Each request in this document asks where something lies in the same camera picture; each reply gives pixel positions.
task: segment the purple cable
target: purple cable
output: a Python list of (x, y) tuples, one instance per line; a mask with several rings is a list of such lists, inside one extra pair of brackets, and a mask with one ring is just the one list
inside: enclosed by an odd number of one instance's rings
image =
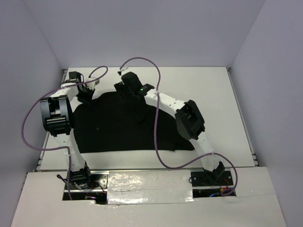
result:
[(124, 62), (124, 63), (122, 64), (122, 66), (120, 67), (120, 70), (121, 70), (129, 61), (134, 60), (134, 59), (142, 59), (142, 60), (146, 60), (146, 61), (150, 62), (150, 63), (153, 64), (153, 66), (157, 69), (158, 75), (159, 75), (158, 83), (157, 83), (157, 86), (156, 86), (156, 91), (157, 91), (158, 100), (157, 100), (157, 108), (156, 108), (155, 125), (154, 125), (154, 131), (153, 131), (154, 145), (155, 145), (155, 150), (156, 150), (156, 154), (157, 154), (158, 160), (159, 160), (159, 161), (161, 162), (161, 164), (162, 164), (165, 168), (167, 168), (167, 169), (181, 169), (181, 168), (184, 168), (184, 167), (188, 166), (189, 164), (192, 164), (193, 162), (195, 162), (195, 161), (197, 161), (197, 160), (199, 160), (199, 159), (201, 159), (201, 158), (203, 158), (203, 157), (206, 157), (206, 156), (209, 156), (209, 155), (218, 155), (218, 156), (224, 158), (224, 159), (232, 166), (232, 168), (233, 168), (234, 171), (235, 171), (235, 176), (236, 176), (236, 181), (235, 181), (234, 187), (233, 187), (233, 188), (227, 188), (227, 189), (225, 189), (224, 191), (221, 192), (221, 195), (222, 195), (222, 196), (227, 196), (227, 195), (232, 194), (232, 193), (235, 191), (235, 189), (236, 189), (236, 187), (237, 187), (237, 185), (238, 185), (238, 173), (237, 173), (236, 167), (233, 165), (233, 163), (232, 163), (230, 160), (228, 160), (225, 156), (223, 156), (223, 155), (221, 155), (221, 154), (219, 154), (219, 153), (215, 153), (215, 152), (214, 152), (214, 153), (206, 153), (206, 154), (204, 154), (204, 155), (201, 155), (201, 156), (196, 157), (195, 159), (193, 159), (193, 160), (191, 160), (191, 161), (185, 163), (184, 165), (177, 166), (177, 167), (170, 167), (170, 166), (166, 165), (166, 164), (162, 161), (162, 159), (161, 159), (161, 157), (160, 157), (160, 154), (159, 154), (159, 150), (158, 150), (158, 144), (157, 144), (157, 125), (158, 125), (159, 106), (160, 106), (159, 84), (160, 84), (160, 80), (161, 80), (161, 73), (160, 73), (160, 70), (159, 70), (158, 66), (157, 66), (154, 62), (152, 62), (152, 61), (149, 60), (149, 59), (143, 58), (143, 57), (134, 57), (134, 58), (128, 59), (126, 62)]
[(107, 72), (108, 72), (108, 67), (107, 67), (107, 66), (99, 66), (99, 67), (95, 68), (95, 69), (90, 73), (89, 77), (90, 77), (96, 70), (98, 70), (98, 69), (100, 69), (100, 68), (106, 68), (106, 71), (105, 71), (105, 73), (103, 73), (100, 77), (98, 77), (98, 78), (96, 78), (96, 79), (93, 79), (93, 80), (88, 81), (88, 82), (82, 82), (82, 83), (78, 83), (78, 84), (68, 85), (68, 86), (65, 86), (65, 87), (60, 87), (60, 88), (54, 89), (54, 90), (52, 90), (52, 91), (50, 91), (50, 92), (47, 92), (46, 94), (44, 94), (43, 96), (41, 96), (41, 97), (40, 97), (37, 101), (35, 101), (35, 103), (30, 107), (29, 111), (28, 111), (27, 114), (25, 115), (25, 117), (24, 117), (24, 119), (23, 119), (23, 121), (22, 121), (22, 124), (21, 124), (21, 138), (22, 138), (23, 142), (25, 143), (25, 145), (27, 145), (29, 148), (35, 149), (35, 150), (43, 150), (43, 151), (59, 150), (59, 149), (63, 149), (63, 148), (66, 148), (66, 149), (67, 149), (68, 154), (69, 154), (69, 166), (68, 166), (68, 172), (67, 172), (67, 184), (66, 184), (66, 185), (67, 185), (67, 190), (68, 190), (68, 195), (69, 195), (69, 197), (70, 197), (70, 200), (72, 200), (72, 198), (71, 198), (71, 190), (70, 190), (70, 171), (71, 171), (71, 156), (70, 156), (71, 150), (70, 150), (70, 148), (69, 148), (68, 146), (58, 147), (58, 148), (39, 148), (39, 147), (35, 147), (35, 146), (29, 144), (29, 143), (26, 141), (26, 139), (25, 139), (25, 137), (24, 137), (24, 126), (25, 126), (25, 122), (26, 122), (26, 120), (27, 120), (27, 118), (28, 118), (30, 112), (31, 112), (31, 111), (33, 110), (33, 108), (37, 105), (37, 103), (40, 102), (40, 99), (41, 99), (41, 98), (44, 98), (45, 96), (47, 96), (47, 95), (49, 95), (49, 94), (52, 94), (52, 93), (54, 93), (54, 92), (56, 92), (56, 91), (58, 91), (58, 90), (60, 90), (60, 89), (63, 89), (63, 88), (73, 87), (73, 86), (78, 86), (78, 85), (83, 85), (83, 84), (88, 84), (88, 83), (94, 82), (94, 81), (96, 81), (96, 80), (98, 80), (98, 79), (101, 79), (101, 78), (104, 77), (104, 76), (107, 74)]

